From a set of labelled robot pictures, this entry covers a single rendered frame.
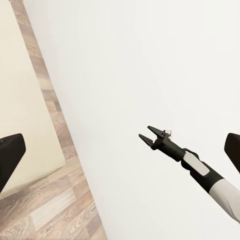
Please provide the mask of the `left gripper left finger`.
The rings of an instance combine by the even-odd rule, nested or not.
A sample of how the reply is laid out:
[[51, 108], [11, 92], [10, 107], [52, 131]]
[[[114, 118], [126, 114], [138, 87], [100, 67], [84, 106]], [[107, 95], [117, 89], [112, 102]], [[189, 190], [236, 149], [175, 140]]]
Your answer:
[[26, 153], [22, 133], [0, 138], [0, 193]]

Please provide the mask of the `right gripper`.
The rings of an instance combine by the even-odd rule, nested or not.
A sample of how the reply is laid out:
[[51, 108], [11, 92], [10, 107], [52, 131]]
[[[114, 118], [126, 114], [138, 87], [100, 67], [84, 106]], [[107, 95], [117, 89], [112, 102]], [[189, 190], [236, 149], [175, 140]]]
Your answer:
[[152, 150], [160, 150], [169, 157], [172, 157], [178, 149], [178, 145], [169, 139], [169, 134], [159, 130], [155, 127], [148, 126], [148, 128], [157, 135], [157, 139], [150, 139], [142, 134], [138, 136], [146, 143]]

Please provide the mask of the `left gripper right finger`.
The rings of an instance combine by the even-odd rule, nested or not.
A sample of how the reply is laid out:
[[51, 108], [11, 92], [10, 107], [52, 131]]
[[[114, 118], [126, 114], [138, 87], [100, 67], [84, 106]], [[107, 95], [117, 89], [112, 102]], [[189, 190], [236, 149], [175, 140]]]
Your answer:
[[224, 151], [240, 173], [240, 135], [229, 133], [227, 135]]

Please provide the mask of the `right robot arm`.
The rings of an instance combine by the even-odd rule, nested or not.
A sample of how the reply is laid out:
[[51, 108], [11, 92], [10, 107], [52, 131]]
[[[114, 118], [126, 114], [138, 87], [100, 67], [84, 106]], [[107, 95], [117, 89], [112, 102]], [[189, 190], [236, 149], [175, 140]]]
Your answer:
[[240, 223], [240, 190], [227, 179], [217, 173], [188, 148], [181, 148], [172, 141], [172, 130], [148, 128], [157, 135], [157, 139], [150, 139], [142, 134], [138, 136], [152, 150], [160, 150], [175, 161], [180, 162], [183, 168], [190, 171], [190, 175], [207, 191], [207, 193], [229, 214]]

